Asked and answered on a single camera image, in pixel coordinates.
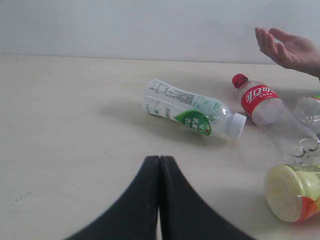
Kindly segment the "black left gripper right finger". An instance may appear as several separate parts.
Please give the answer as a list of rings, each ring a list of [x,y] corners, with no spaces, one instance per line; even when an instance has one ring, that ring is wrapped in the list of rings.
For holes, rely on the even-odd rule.
[[[163,240],[251,240],[193,189],[172,156],[160,157],[159,217]]]

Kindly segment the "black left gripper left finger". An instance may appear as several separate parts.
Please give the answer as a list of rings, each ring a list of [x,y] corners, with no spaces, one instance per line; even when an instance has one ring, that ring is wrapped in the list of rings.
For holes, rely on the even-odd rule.
[[[69,240],[155,240],[160,158],[147,156],[122,195]]]

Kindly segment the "person's open hand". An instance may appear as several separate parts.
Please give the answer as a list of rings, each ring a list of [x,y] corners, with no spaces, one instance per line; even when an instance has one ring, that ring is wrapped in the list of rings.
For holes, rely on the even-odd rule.
[[[254,31],[260,51],[276,64],[320,77],[320,50],[312,41],[277,28],[256,27]]]

